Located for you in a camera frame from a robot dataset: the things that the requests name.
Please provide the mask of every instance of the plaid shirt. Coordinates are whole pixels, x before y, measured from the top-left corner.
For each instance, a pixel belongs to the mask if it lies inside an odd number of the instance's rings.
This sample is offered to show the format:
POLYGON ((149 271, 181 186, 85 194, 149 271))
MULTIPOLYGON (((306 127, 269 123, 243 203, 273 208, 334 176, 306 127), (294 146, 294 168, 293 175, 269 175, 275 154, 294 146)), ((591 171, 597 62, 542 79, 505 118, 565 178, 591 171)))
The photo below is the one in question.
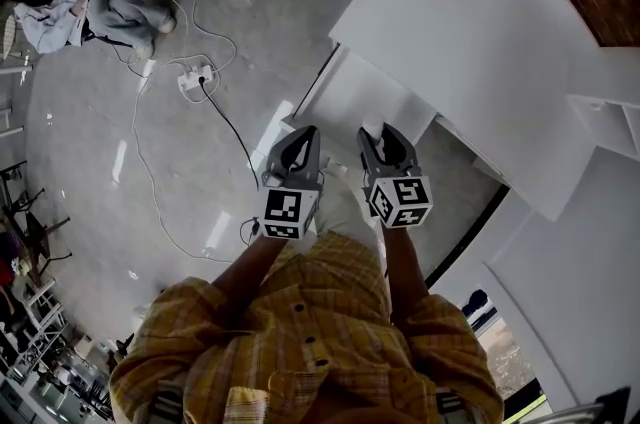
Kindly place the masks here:
POLYGON ((111 377, 117 421, 133 421, 162 380, 183 383, 187 422, 297 422, 328 380, 372 405, 438 423, 438 387, 477 420, 502 422, 486 355, 440 296, 390 324, 377 256, 328 233, 306 255, 287 247, 235 329, 212 320, 225 296, 189 278, 155 301, 111 377))

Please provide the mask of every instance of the gray floor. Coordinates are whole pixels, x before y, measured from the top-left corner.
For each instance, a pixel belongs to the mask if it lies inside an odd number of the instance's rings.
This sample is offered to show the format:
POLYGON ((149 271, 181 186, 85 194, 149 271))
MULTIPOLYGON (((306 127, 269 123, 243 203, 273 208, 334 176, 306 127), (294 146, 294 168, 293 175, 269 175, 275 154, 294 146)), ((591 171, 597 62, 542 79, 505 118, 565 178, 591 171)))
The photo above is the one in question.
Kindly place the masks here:
MULTIPOLYGON (((193 0, 179 1, 190 13, 193 0)), ((198 0, 199 24, 238 45, 215 99, 256 160, 266 153, 270 124, 299 103, 331 52, 327 33, 349 1, 257 0, 247 8, 198 0)), ((178 22, 158 43, 154 67, 182 52, 179 14, 178 22)), ((211 54, 218 63, 230 54, 224 41, 194 31, 186 50, 211 54)), ((46 188, 34 213, 47 224, 71 217, 52 236, 52 248, 55 255, 69 250, 74 256, 50 272, 68 317, 96 339, 127 336, 132 309, 163 287, 188 275, 215 278, 228 264, 212 259, 239 255, 239 225, 255 214, 255 185, 233 133, 208 103, 191 105, 181 97, 179 72, 170 67, 150 79, 137 130, 167 229, 187 252, 209 260, 178 251, 158 223, 131 128, 141 78, 99 42, 45 56, 34 74, 28 179, 31 191, 46 188)), ((471 154, 438 126, 428 130, 419 151, 437 205, 424 230, 414 232, 427 272, 466 232, 497 184, 476 173, 471 154)))

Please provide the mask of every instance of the pants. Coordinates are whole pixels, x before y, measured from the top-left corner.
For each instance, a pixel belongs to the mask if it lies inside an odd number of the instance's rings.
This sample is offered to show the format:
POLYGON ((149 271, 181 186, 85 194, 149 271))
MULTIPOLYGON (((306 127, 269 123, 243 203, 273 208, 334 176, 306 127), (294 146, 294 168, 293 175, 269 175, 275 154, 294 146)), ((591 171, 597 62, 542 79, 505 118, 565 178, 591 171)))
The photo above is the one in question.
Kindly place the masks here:
POLYGON ((315 215, 318 237, 331 230, 377 252, 376 233, 364 221, 360 205, 347 183, 334 166, 327 167, 322 173, 324 186, 315 215))
POLYGON ((134 47, 151 45, 153 32, 171 16, 162 6, 143 0, 89 0, 87 19, 97 36, 134 47))

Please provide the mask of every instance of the sleeve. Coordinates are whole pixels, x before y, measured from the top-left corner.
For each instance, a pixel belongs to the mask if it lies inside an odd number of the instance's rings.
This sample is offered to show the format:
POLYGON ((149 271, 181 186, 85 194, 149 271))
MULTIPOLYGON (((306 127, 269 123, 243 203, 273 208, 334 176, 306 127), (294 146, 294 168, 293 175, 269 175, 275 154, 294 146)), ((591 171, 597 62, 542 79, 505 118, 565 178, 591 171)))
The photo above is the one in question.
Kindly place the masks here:
POLYGON ((487 366, 487 355, 458 308, 437 295, 420 300, 398 326, 416 370, 458 394, 486 424, 502 422, 504 405, 487 366))
POLYGON ((163 292, 109 382, 113 410, 130 422, 162 380, 186 376, 190 366, 224 331, 215 315, 224 295, 210 283, 188 278, 163 292))
POLYGON ((40 54, 62 49, 66 44, 77 17, 68 11, 55 24, 47 24, 31 15, 18 16, 24 35, 40 54))

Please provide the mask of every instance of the extension cord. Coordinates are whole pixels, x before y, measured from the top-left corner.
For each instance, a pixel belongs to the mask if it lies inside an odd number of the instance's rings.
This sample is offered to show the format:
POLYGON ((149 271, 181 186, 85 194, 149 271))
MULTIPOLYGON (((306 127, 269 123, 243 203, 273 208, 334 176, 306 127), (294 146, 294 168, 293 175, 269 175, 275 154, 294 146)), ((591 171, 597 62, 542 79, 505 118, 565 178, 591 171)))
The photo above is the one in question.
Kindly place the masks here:
POLYGON ((211 65, 191 67, 188 73, 178 77, 178 87, 184 93, 194 88, 200 88, 200 85, 211 81, 213 81, 213 68, 211 65))

